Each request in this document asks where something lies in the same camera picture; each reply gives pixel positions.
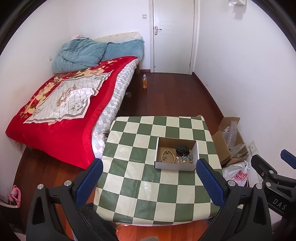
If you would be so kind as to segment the orange drink bottle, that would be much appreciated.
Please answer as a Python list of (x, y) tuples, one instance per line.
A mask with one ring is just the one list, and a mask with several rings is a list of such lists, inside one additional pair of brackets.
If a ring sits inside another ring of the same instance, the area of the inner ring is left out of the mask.
[(144, 89), (147, 88), (147, 76), (144, 74), (143, 77), (142, 77), (142, 87)]

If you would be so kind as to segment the brown cardboard box with plastic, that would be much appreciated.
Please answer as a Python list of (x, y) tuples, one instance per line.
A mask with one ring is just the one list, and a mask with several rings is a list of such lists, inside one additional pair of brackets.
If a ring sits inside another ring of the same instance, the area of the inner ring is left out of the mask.
[(238, 131), (238, 117), (224, 117), (212, 136), (222, 167), (244, 162), (249, 155), (246, 144)]

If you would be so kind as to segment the black fitness band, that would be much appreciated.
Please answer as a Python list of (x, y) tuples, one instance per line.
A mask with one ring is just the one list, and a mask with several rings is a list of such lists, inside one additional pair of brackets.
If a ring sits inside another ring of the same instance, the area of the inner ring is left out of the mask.
[(187, 156), (190, 153), (189, 148), (184, 145), (179, 145), (175, 149), (176, 149), (176, 154), (178, 154), (179, 156)]

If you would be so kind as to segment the teal pillow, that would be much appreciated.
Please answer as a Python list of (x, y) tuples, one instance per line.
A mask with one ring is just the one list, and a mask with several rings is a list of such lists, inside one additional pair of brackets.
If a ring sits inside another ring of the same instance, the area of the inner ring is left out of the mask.
[(144, 42), (142, 40), (132, 40), (124, 43), (108, 43), (101, 61), (111, 60), (114, 58), (133, 56), (142, 60), (144, 51)]

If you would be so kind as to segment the white red plastic bag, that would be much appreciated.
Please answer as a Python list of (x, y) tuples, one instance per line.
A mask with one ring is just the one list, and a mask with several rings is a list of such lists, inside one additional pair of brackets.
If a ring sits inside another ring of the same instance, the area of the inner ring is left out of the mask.
[(238, 186), (248, 186), (248, 162), (243, 161), (229, 165), (222, 169), (222, 175), (226, 181), (234, 181)]

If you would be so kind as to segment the white quilted mattress sheet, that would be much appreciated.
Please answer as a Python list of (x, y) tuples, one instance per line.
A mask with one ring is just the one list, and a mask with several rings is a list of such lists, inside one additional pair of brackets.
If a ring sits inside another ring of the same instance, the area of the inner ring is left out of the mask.
[(132, 80), (138, 63), (139, 59), (136, 58), (135, 60), (128, 63), (121, 70), (121, 72), (118, 73), (115, 80), (115, 87), (111, 96), (111, 100), (101, 113), (92, 130), (91, 145), (93, 154), (96, 158), (102, 159), (111, 124), (115, 120), (115, 117), (119, 111), (119, 108), (125, 96), (125, 92)]

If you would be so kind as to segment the pink slipper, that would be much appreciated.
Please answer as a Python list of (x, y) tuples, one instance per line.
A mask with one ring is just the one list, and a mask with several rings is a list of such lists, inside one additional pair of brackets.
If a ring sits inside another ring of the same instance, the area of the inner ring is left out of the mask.
[(11, 193), (8, 195), (9, 204), (12, 206), (16, 206), (17, 208), (21, 205), (21, 191), (20, 189), (14, 185)]

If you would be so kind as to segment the teal crumpled duvet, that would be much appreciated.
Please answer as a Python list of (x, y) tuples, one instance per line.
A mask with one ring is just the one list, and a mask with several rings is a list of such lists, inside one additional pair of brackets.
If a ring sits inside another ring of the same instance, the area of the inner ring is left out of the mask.
[(106, 49), (106, 43), (86, 37), (72, 39), (59, 51), (53, 64), (53, 72), (67, 73), (95, 67), (102, 60)]

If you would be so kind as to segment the open white cardboard box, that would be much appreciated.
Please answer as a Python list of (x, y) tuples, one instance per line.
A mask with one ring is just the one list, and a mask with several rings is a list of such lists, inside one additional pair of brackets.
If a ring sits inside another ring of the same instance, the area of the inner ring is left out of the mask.
[(199, 160), (198, 142), (177, 138), (157, 138), (154, 168), (193, 172)]

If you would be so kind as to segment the green cream checkered tablecloth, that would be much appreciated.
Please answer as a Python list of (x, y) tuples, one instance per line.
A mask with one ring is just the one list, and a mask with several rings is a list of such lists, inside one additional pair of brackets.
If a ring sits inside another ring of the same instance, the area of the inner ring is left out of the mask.
[(220, 161), (202, 116), (122, 116), (111, 124), (93, 208), (107, 221), (178, 225), (218, 212), (195, 171), (156, 169), (158, 139), (196, 141), (200, 158), (216, 171)]

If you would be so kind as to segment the red floral bed blanket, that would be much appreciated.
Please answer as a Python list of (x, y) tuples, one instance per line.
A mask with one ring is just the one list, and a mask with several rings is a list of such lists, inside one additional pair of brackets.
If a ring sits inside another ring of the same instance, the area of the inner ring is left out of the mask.
[(137, 64), (138, 57), (125, 56), (50, 78), (13, 117), (6, 135), (86, 169), (94, 159), (92, 131), (111, 100), (116, 78)]

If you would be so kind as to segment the white door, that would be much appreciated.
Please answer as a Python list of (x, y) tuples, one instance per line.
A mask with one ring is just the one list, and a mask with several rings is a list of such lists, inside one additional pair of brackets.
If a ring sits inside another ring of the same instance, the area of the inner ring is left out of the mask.
[(151, 72), (192, 74), (199, 5), (200, 1), (149, 1)]

